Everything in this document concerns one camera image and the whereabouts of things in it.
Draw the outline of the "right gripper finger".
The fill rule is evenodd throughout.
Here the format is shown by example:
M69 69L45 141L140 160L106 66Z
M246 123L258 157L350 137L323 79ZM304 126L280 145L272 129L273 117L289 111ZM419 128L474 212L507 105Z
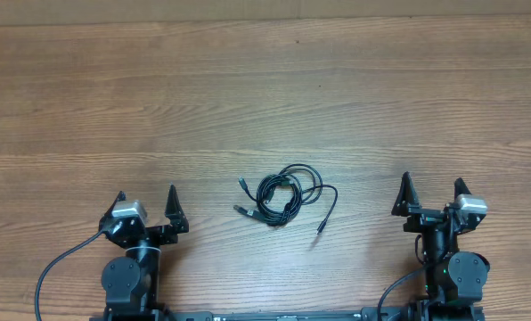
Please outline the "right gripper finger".
M414 188L410 173L406 171L402 175L401 185L391 214L398 217L409 217L420 212L421 204L418 194Z
M457 199L460 195L471 195L469 188L466 186L464 180L458 177L454 182L454 199Z

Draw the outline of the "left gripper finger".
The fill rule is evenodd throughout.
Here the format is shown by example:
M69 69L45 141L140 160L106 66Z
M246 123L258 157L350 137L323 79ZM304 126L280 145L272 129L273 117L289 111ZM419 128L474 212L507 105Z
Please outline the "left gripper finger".
M189 232L189 222L184 214L174 185L169 187L164 215L169 219L170 225L176 233Z
M126 194L123 191L119 191L117 197L115 198L114 202L111 204L111 206L107 209L107 211L104 213L104 217L110 218L112 216L112 211L115 207L115 205L118 202L125 201L127 199Z

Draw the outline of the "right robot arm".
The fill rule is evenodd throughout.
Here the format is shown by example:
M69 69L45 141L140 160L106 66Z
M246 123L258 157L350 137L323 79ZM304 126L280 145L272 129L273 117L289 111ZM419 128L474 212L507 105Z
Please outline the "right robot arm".
M425 294L401 308L395 320L483 320L483 286L489 261L476 252L461 251L458 237L474 231L488 212L486 201L462 178L454 181L453 201L441 210L422 207L408 172L402 175L391 214L404 217L403 229L417 234L414 249L421 267L398 279L385 293L416 276L425 276Z

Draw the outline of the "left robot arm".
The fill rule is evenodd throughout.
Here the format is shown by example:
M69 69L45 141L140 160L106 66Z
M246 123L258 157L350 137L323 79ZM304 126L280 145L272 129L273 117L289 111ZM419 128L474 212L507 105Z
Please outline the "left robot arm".
M168 190L165 225L147 226L147 212L140 201L128 201L121 192L99 222L99 232L125 250L103 269L105 320L173 320L167 304L158 300L161 248L178 242L189 223L177 190Z

